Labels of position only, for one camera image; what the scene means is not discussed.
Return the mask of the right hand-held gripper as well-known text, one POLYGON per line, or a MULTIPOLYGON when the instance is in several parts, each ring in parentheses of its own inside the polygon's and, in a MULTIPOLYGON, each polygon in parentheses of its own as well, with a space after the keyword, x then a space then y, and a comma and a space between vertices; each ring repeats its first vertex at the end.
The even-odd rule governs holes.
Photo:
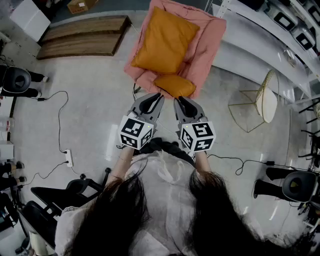
POLYGON ((215 142, 216 132, 213 123, 205 116, 203 108, 184 96, 174 99, 173 108, 178 120, 178 138, 183 147, 189 152, 210 150, 215 142))

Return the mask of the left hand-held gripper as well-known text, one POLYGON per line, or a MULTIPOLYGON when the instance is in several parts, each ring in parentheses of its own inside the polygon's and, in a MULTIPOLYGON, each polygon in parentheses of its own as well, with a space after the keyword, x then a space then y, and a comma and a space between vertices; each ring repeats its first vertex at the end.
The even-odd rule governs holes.
POLYGON ((127 115, 122 117, 118 129, 119 142, 136 150, 142 149, 154 136, 165 97, 149 93, 137 98, 127 115))

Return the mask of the small orange pillow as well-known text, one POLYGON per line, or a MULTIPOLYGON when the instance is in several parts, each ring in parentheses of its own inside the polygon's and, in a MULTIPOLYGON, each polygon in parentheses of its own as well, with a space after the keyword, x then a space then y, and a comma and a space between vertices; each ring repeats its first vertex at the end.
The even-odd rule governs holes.
POLYGON ((161 75, 154 80, 154 84, 174 98, 189 97, 196 90, 191 81, 175 74, 161 75))

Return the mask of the large orange pillow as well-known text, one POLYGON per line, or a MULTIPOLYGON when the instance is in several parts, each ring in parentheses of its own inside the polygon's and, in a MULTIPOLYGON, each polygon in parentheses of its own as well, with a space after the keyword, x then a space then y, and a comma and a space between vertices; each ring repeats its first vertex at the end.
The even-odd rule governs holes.
POLYGON ((160 74, 176 73, 199 29, 196 24, 154 7, 142 47, 131 66, 160 74))

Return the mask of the pink cushioned armchair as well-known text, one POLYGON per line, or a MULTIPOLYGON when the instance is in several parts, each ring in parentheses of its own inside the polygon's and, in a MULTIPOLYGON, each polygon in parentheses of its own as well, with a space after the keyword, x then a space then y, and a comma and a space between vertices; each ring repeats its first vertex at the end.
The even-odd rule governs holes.
POLYGON ((129 75, 138 86, 142 87, 147 92, 161 93, 169 99, 174 97, 161 88, 155 86, 154 80, 162 75, 180 76, 189 80, 196 86, 195 91, 188 96, 189 98, 194 99, 199 95, 200 90, 208 77, 213 60, 226 31, 226 27, 227 22, 224 19, 208 14, 194 6, 185 5, 172 0, 151 0, 148 13, 142 23, 137 42, 135 43, 128 61, 124 66, 124 72, 129 75), (152 17, 154 7, 158 7, 199 26, 199 30, 188 46, 182 64, 175 73, 163 74, 131 66, 132 60, 142 47, 146 29, 152 17))

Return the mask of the person's left forearm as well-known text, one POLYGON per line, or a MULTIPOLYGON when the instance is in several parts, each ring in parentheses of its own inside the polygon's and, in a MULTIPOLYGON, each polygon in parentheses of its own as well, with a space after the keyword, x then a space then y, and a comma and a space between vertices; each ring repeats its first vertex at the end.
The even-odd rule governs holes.
POLYGON ((122 149, 115 166, 108 175, 105 186, 114 181, 122 181, 125 178, 125 175, 131 166, 134 151, 135 149, 131 147, 125 147, 122 149))

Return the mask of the person's right forearm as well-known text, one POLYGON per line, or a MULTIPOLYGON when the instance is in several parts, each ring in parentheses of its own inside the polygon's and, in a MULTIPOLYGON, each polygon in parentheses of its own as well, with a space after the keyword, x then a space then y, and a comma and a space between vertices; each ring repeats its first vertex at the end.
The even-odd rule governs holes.
POLYGON ((194 156, 195 156, 195 168, 200 175, 212 172, 212 169, 205 151, 196 152, 194 156))

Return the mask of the person's white blouse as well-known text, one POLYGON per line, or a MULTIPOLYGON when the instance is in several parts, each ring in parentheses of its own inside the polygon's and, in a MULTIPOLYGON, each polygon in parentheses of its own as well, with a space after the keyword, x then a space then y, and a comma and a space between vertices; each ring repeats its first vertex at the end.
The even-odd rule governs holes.
POLYGON ((225 182, 165 151, 132 157, 123 180, 62 211, 58 256, 265 256, 225 182))

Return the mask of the wooden step platform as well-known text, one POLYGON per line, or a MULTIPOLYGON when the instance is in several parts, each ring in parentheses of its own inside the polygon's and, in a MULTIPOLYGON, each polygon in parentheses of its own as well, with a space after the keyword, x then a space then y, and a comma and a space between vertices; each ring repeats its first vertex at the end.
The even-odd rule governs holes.
POLYGON ((127 15, 102 16, 50 28, 37 60, 77 56, 113 56, 131 21, 127 15))

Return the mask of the white power strip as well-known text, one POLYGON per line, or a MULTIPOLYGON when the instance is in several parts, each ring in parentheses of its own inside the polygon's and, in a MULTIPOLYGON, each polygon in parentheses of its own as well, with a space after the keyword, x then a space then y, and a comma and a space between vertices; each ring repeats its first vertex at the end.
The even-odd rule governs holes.
POLYGON ((69 168, 72 168, 74 166, 74 163, 73 163, 73 157, 72 157, 72 152, 70 149, 66 149, 64 151, 64 154, 65 154, 65 159, 66 159, 66 164, 69 168))

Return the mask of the cardboard box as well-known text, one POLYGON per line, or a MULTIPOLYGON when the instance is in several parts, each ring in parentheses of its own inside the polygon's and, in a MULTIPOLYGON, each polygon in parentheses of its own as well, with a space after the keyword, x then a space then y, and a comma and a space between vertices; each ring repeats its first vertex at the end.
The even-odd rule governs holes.
POLYGON ((71 14, 79 14, 91 9, 99 0, 71 0, 67 7, 71 14))

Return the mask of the black office chair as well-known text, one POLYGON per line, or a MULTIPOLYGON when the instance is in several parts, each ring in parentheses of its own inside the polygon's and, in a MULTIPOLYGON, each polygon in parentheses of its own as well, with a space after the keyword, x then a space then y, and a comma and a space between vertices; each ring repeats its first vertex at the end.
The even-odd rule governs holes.
POLYGON ((82 174, 80 179, 70 181, 65 189, 32 187, 31 192, 45 204, 45 208, 31 200, 19 212, 32 229, 52 249, 55 249, 57 229, 55 217, 59 217, 67 207, 81 207, 100 195, 110 172, 111 168, 109 167, 104 170, 102 184, 96 183, 82 174))

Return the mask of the grey storage bin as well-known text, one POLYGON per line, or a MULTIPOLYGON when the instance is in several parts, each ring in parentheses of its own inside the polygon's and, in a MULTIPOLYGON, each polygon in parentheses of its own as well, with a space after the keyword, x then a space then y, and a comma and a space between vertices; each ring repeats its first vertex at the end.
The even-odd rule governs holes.
POLYGON ((289 10, 273 8, 269 11, 269 17, 286 31, 291 31, 298 25, 298 18, 289 10))
POLYGON ((304 26, 296 26, 290 31, 290 33, 304 50, 309 50, 316 44, 315 37, 311 31, 304 26))

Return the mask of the white cabinet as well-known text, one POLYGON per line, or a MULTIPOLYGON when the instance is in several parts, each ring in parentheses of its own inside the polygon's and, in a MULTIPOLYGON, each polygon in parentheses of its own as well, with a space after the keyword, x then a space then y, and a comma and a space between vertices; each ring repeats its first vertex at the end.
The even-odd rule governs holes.
POLYGON ((51 23, 32 0, 23 0, 13 10, 10 19, 35 42, 42 38, 51 23))

